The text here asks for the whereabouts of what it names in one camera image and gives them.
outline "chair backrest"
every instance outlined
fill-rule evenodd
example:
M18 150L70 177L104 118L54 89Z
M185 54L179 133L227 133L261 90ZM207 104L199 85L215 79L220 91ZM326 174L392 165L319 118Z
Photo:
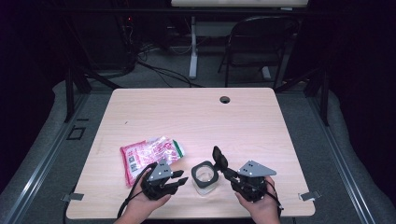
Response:
M257 50L280 49L298 32L299 22L288 16L255 16L238 22L232 29L229 47L251 45Z

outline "gray carpet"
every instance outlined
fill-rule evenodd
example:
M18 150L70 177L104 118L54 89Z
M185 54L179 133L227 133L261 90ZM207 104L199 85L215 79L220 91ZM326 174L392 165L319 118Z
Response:
M210 50L210 46L207 49L205 46L200 48L199 53L203 57L200 57L198 61L198 78L192 82L206 87L222 87L224 73L217 73L221 50ZM190 53L176 54L171 50L167 52L156 50L147 55L146 63L177 71L186 77L190 66L189 55ZM232 78L236 80L239 76L234 73ZM260 79L260 74L252 71L250 78ZM140 65L137 65L135 70L128 76L115 77L111 78L111 80L127 88L168 87L159 75ZM165 77L165 80L172 87L188 87L187 84L169 77ZM60 83L60 85L55 87L56 102L48 121L21 165L20 170L0 195L1 223L7 220L9 212L12 211L13 206L18 202L23 188L28 183L35 168L42 162L42 158L48 150L53 147L53 142L58 132L66 129L63 140L59 143L59 154L55 155L55 161L49 167L49 172L45 174L44 181L37 187L37 191L34 192L33 196L35 197L30 204L27 204L27 210L21 212L21 223L62 223L64 203L60 199L78 181L82 166L111 94L111 90L103 84L95 80L90 80L90 82L94 91L90 95L81 96L79 101L81 110L77 112L70 124L63 123L65 118L64 83ZM271 83L235 84L230 86L271 86ZM277 95L277 99L302 165L308 187L310 190L319 190L323 196L315 201L317 212L312 217L297 217L296 222L361 223L343 179L334 165L331 145L322 131L320 120L316 117L318 112L309 104L310 99L304 97L301 89L300 86L297 86L292 91L280 93ZM387 196L376 187L364 166L354 154L353 148L348 142L347 129L339 110L338 102L333 95L330 98L329 122L331 124L330 129L346 157L351 173L361 187L362 196L366 200L376 223L394 223L396 220L395 208ZM67 140L67 136L71 132L69 139L79 138L81 130L79 128L85 128L82 137L79 140ZM112 221L114 220L67 220L67 223L112 223ZM205 220L205 223L218 222L224 221ZM234 222L249 223L251 221L243 219L235 220ZM293 220L289 217L282 218L282 223L292 222Z

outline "light wood surface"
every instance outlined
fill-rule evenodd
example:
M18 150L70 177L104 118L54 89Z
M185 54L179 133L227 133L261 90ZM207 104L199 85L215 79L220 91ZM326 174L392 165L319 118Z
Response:
M172 0L173 7L306 7L308 0Z
M231 102L221 103L221 96ZM189 180L150 218L249 217L222 174L206 196L192 185L191 168L213 162L213 146L221 149L232 169L254 160L277 171L273 179L283 217L315 213L312 202L298 198L308 188L272 89L119 89L110 98L75 190L84 198L70 203L67 216L116 217L130 191L120 147L163 135L183 146L186 156L171 168L184 170Z

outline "person's right hand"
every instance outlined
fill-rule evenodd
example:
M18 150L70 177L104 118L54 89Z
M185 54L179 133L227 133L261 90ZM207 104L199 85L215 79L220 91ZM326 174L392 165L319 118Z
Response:
M275 186L274 180L270 176L266 176L265 179ZM267 184L267 191L274 196L276 195L275 190L269 184ZM251 217L257 224L280 223L279 217L277 216L276 201L269 195L265 194L264 198L255 203L248 202L238 192L236 192L235 195L239 203L249 211Z

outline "table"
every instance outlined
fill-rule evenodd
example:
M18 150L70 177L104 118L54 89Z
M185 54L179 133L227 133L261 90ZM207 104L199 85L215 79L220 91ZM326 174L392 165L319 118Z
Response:
M229 97L230 103L222 103L222 96ZM110 98L75 190L84 197L71 201L67 216L115 218L130 191L120 147L163 135L177 140L186 151L171 168L184 170L183 176L189 179L149 218L249 217L222 174L219 185L206 196L192 185L191 168L202 161L213 162L213 146L221 149L235 170L254 160L277 171L273 179L285 208L282 216L315 213L311 201L298 197L308 187L272 89L118 89Z
M283 7L288 10L291 7L306 7L308 0L172 0L172 7ZM196 48L196 27L195 17L191 17L191 62L189 78L197 77L198 53ZM229 34L233 26L228 23L215 24L218 28L227 25L225 31Z

